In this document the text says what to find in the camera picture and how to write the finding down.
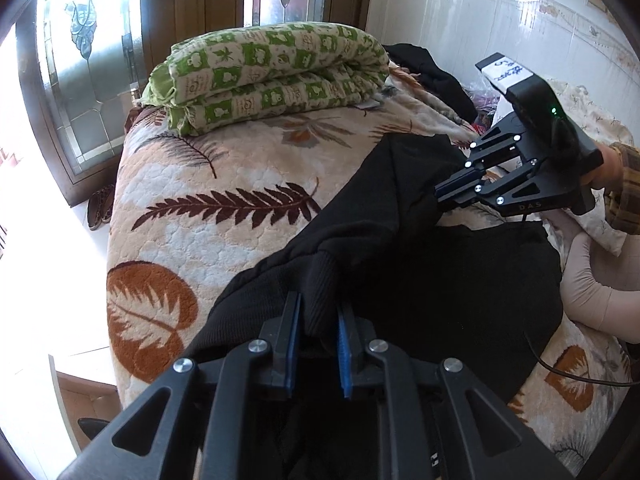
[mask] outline fern leaf pattern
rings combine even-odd
[[[511,402],[507,404],[507,407],[515,413],[520,422],[525,424],[526,426],[529,424],[529,421],[525,418],[524,415],[524,403],[522,399],[524,398],[524,393],[520,390],[514,397],[511,399]]]
[[[136,220],[131,230],[135,231],[148,220],[170,214],[187,215],[189,218],[201,214],[202,220],[215,215],[216,224],[234,217],[236,225],[251,215],[252,229],[261,225],[269,215],[271,225],[285,216],[290,225],[295,224],[300,215],[309,222],[312,212],[320,212],[320,206],[313,199],[318,183],[316,179],[316,187],[311,194],[302,186],[287,182],[284,186],[276,186],[275,189],[265,188],[264,192],[237,188],[236,192],[227,190],[222,193],[212,190],[209,194],[197,193],[196,196],[165,198],[162,202],[147,207],[148,211]]]
[[[145,112],[145,109],[140,112],[140,114],[147,114],[145,117],[140,119],[135,125],[136,126],[162,126],[162,122],[166,119],[166,111],[164,108],[154,107],[151,113]]]
[[[397,134],[412,134],[414,133],[414,122],[409,119],[408,125],[399,123],[385,123],[376,126],[370,131],[369,138],[377,144],[382,140],[385,134],[397,133]]]
[[[228,153],[220,151],[217,142],[212,140],[211,136],[181,137],[167,132],[144,140],[134,153],[154,142],[162,143],[168,155],[185,166],[190,168],[209,166],[214,178],[218,178],[218,175],[213,163]]]
[[[353,132],[333,124],[332,120],[339,120],[339,117],[311,118],[306,114],[296,114],[292,116],[274,117],[264,122],[269,126],[276,126],[282,129],[282,142],[292,144],[302,148],[312,148],[320,140],[335,142],[344,148],[351,146],[342,140],[340,136],[352,136]]]

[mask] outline slipper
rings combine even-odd
[[[104,420],[103,418],[93,418],[90,416],[82,416],[78,419],[78,426],[82,432],[89,438],[89,440],[93,440],[98,434],[107,427],[109,424],[108,420]]]
[[[91,195],[86,206],[86,224],[91,231],[95,231],[102,224],[102,202],[104,193],[101,189]]]
[[[101,189],[103,192],[103,201],[101,211],[102,223],[108,224],[111,221],[111,214],[113,213],[113,199],[116,194],[116,187],[113,184],[105,186]]]

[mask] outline black cable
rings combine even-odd
[[[634,381],[632,383],[617,383],[615,381],[601,381],[599,379],[578,377],[577,375],[568,374],[567,372],[563,372],[562,370],[558,370],[557,368],[553,368],[551,365],[546,364],[540,358],[540,356],[536,353],[536,351],[533,349],[533,345],[531,344],[531,339],[529,339],[529,335],[527,335],[526,332],[523,332],[523,334],[524,334],[525,339],[527,340],[527,343],[529,343],[529,349],[531,350],[533,356],[536,358],[536,360],[540,363],[540,365],[543,368],[546,368],[546,370],[549,370],[553,374],[556,374],[556,375],[559,375],[559,376],[562,376],[562,377],[566,377],[567,379],[572,379],[574,381],[580,381],[581,383],[601,384],[602,386],[612,386],[613,388],[630,388],[632,386],[638,386],[640,384],[640,381]]]

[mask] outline bedsheet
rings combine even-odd
[[[188,345],[228,281],[300,232],[385,132],[447,135],[461,148],[477,137],[409,76],[393,68],[387,83],[365,107],[233,124],[202,137],[169,130],[161,109],[132,128],[118,171],[107,278],[124,406]],[[440,224],[481,229],[500,222],[475,206],[444,215]],[[561,235],[545,226],[561,249]],[[615,338],[566,317],[542,357],[580,376],[630,376]],[[577,473],[625,393],[537,366],[509,406]]]

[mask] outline colorful fabric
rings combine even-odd
[[[388,75],[373,36],[335,23],[283,23],[210,32],[172,47],[143,104],[197,135],[251,119],[358,104]]]
[[[619,231],[640,235],[640,150],[621,142],[611,147],[622,160],[624,180],[621,192],[605,197],[607,222]]]
[[[229,280],[299,233],[385,132],[448,135],[459,146],[478,138],[412,78],[392,74],[387,81],[394,86],[374,95],[380,106],[364,110],[285,115],[196,138],[171,131],[161,109],[131,129],[116,184],[107,277],[111,351],[124,406],[184,351]],[[591,120],[592,112],[572,118]],[[476,205],[446,213],[439,225],[485,229],[505,221]],[[545,228],[562,253],[568,244],[562,232],[546,221]],[[579,376],[630,379],[615,338],[566,316],[542,358]],[[536,366],[510,408],[577,474],[625,394]]]

